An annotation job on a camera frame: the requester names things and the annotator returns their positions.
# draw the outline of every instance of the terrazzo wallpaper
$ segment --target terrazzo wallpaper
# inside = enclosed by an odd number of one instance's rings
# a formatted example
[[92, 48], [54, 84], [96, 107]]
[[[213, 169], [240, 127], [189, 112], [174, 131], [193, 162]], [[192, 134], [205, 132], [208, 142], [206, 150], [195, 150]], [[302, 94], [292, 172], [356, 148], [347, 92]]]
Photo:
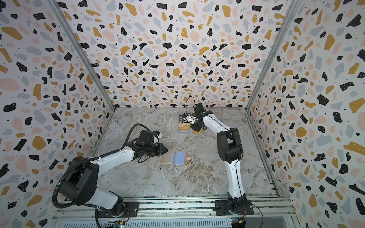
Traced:
[[53, 189], [112, 113], [48, 6], [0, 1], [0, 227], [46, 227]]
[[118, 107], [245, 107], [290, 3], [59, 0]]
[[365, 1], [305, 1], [249, 114], [302, 227], [365, 227]]

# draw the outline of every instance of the marble floor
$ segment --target marble floor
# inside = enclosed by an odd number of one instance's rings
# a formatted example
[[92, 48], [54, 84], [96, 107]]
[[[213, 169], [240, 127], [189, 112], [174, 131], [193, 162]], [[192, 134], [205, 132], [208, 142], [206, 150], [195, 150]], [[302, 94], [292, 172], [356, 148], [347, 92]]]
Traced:
[[[255, 145], [244, 108], [207, 108], [229, 127], [236, 127], [244, 149], [241, 160], [242, 182], [246, 193], [272, 193], [264, 165]], [[101, 144], [99, 154], [122, 146], [130, 127], [135, 123], [158, 130], [160, 142], [169, 150], [187, 151], [186, 166], [162, 165], [161, 156], [142, 164], [127, 162], [104, 173], [98, 187], [123, 197], [226, 195], [227, 172], [217, 152], [216, 135], [207, 129], [204, 134], [178, 134], [178, 116], [184, 108], [117, 108]], [[136, 127], [130, 141], [139, 136]]]

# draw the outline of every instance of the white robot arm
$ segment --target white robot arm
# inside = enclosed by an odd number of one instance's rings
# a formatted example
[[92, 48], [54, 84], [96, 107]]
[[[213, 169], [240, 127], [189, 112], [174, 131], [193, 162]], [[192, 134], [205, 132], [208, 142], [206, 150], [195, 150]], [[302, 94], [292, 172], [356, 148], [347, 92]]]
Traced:
[[[127, 143], [132, 130], [138, 125], [143, 126], [146, 130], [142, 130], [138, 138]], [[139, 162], [139, 160], [143, 155], [149, 157], [163, 155], [168, 150], [162, 143], [159, 143], [160, 137], [161, 134], [158, 131], [150, 131], [142, 124], [135, 124], [120, 149], [91, 158], [82, 156], [74, 158], [53, 191], [53, 205], [56, 208], [66, 208], [74, 204], [86, 205], [98, 209], [103, 208], [109, 217], [120, 216], [126, 211], [123, 198], [111, 191], [97, 188], [98, 177], [120, 164], [138, 158], [137, 162], [142, 163], [143, 161]], [[71, 203], [60, 204], [57, 200], [58, 193], [67, 197]]]
[[184, 114], [184, 119], [191, 123], [197, 132], [207, 127], [217, 135], [219, 157], [224, 161], [228, 177], [228, 208], [232, 214], [240, 213], [247, 204], [241, 178], [241, 158], [243, 149], [241, 138], [236, 128], [223, 124], [211, 111], [206, 111], [201, 103], [194, 105], [195, 117]]

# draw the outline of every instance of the wire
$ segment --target wire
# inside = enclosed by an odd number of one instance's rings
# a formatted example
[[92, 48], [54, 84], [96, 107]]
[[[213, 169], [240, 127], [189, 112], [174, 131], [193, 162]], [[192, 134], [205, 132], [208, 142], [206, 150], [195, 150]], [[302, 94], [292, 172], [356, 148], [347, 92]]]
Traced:
[[240, 220], [240, 219], [241, 219], [241, 221], [242, 221], [242, 218], [243, 218], [243, 217], [245, 217], [244, 221], [246, 221], [246, 219], [247, 219], [247, 217], [246, 217], [246, 209], [244, 208], [244, 210], [245, 210], [245, 214], [244, 214], [244, 215], [242, 215], [242, 217], [241, 217], [241, 218], [239, 218], [238, 220]]
[[93, 204], [84, 204], [84, 206], [89, 206], [91, 208], [97, 208], [97, 206], [96, 205], [93, 205]]
[[223, 125], [221, 125], [216, 119], [214, 119], [213, 117], [211, 117], [210, 115], [207, 115], [210, 118], [212, 118], [212, 120], [216, 121], [221, 127], [223, 127]]
[[158, 136], [157, 136], [155, 133], [152, 133], [152, 134], [153, 134], [153, 136], [154, 136], [154, 137], [156, 137], [156, 138], [157, 138], [157, 142], [152, 143], [152, 144], [147, 144], [147, 145], [149, 145], [149, 146], [151, 146], [151, 147], [156, 147], [156, 146], [157, 146], [157, 144], [158, 144], [158, 142], [160, 141], [160, 139], [158, 138]]
[[108, 223], [120, 223], [125, 217], [126, 217], [126, 211], [125, 210], [123, 210], [123, 212], [124, 212], [124, 214], [123, 214], [123, 218], [121, 218], [121, 219], [119, 219], [118, 221], [110, 221], [110, 222], [108, 222]]
[[143, 163], [144, 161], [148, 160], [150, 157], [151, 157], [151, 156], [149, 156], [149, 157], [148, 157], [148, 158], [146, 158], [145, 160], [143, 160], [143, 161], [139, 162], [139, 160], [142, 158], [142, 156], [141, 156], [141, 157], [139, 157], [139, 159], [138, 159], [138, 161], [137, 161], [137, 162], [138, 162], [139, 164], [141, 164], [141, 163]]
[[261, 210], [258, 208], [258, 206], [256, 206], [256, 205], [254, 205], [259, 211], [260, 211], [260, 213], [261, 213], [261, 216], [262, 216], [262, 222], [261, 222], [261, 226], [259, 227], [259, 228], [261, 228], [262, 227], [262, 225], [264, 224], [264, 215], [262, 214], [262, 212], [261, 212]]
[[135, 124], [135, 125], [133, 125], [133, 126], [131, 127], [131, 129], [129, 130], [128, 135], [127, 135], [127, 137], [126, 137], [126, 140], [124, 141], [124, 143], [123, 143], [122, 147], [120, 147], [120, 149], [110, 151], [110, 152], [105, 153], [105, 154], [102, 154], [102, 155], [100, 155], [100, 156], [98, 156], [98, 157], [87, 158], [87, 159], [82, 160], [82, 161], [80, 161], [80, 162], [76, 163], [75, 165], [73, 165], [73, 166], [69, 167], [69, 168], [66, 170], [66, 172], [63, 174], [63, 176], [60, 178], [60, 180], [58, 181], [58, 183], [56, 184], [56, 187], [54, 188], [54, 191], [53, 191], [53, 194], [52, 194], [52, 203], [53, 203], [53, 205], [54, 205], [56, 208], [60, 208], [60, 209], [62, 209], [62, 208], [67, 208], [67, 207], [69, 207], [69, 206], [74, 205], [74, 204], [75, 204], [74, 202], [70, 202], [70, 203], [68, 203], [68, 204], [60, 204], [60, 203], [58, 202], [58, 193], [59, 193], [59, 189], [61, 188], [61, 185], [62, 185], [62, 184], [63, 184], [63, 182], [66, 180], [66, 178], [68, 177], [68, 175], [70, 175], [70, 174], [71, 174], [71, 173], [72, 173], [75, 169], [78, 169], [78, 168], [82, 167], [83, 165], [88, 164], [89, 162], [92, 162], [92, 161], [98, 160], [99, 158], [103, 158], [103, 157], [109, 156], [109, 155], [111, 155], [111, 154], [114, 154], [114, 153], [119, 152], [120, 150], [122, 150], [122, 149], [126, 146], [126, 144], [127, 144], [128, 140], [129, 140], [129, 137], [130, 137], [130, 135], [131, 135], [131, 133], [132, 133], [133, 129], [134, 129], [136, 126], [142, 126], [142, 127], [144, 127], [145, 129], [147, 129], [147, 130], [149, 131], [148, 127], [144, 126], [143, 124]]
[[241, 158], [240, 158], [240, 159], [236, 162], [236, 164], [234, 165], [234, 167], [235, 167], [235, 169], [236, 169], [236, 175], [237, 175], [237, 183], [238, 183], [239, 193], [241, 194], [241, 197], [242, 197], [241, 185], [239, 184], [238, 172], [237, 172], [237, 163], [238, 163], [239, 161], [241, 161], [241, 159], [242, 159], [242, 156], [241, 156]]
[[99, 208], [95, 208], [95, 222], [96, 222], [96, 226], [97, 226], [97, 228], [101, 228], [100, 223], [99, 223], [99, 219], [97, 217], [98, 213], [99, 213]]
[[185, 111], [186, 111], [186, 113], [188, 113], [188, 111], [186, 110], [186, 104], [187, 104], [187, 102], [188, 102], [188, 100], [189, 100], [189, 98], [188, 99], [186, 99], [186, 102], [185, 102]]
[[128, 210], [128, 219], [126, 220], [126, 222], [128, 222], [129, 218], [131, 217], [131, 212], [129, 211], [129, 209], [127, 208]]

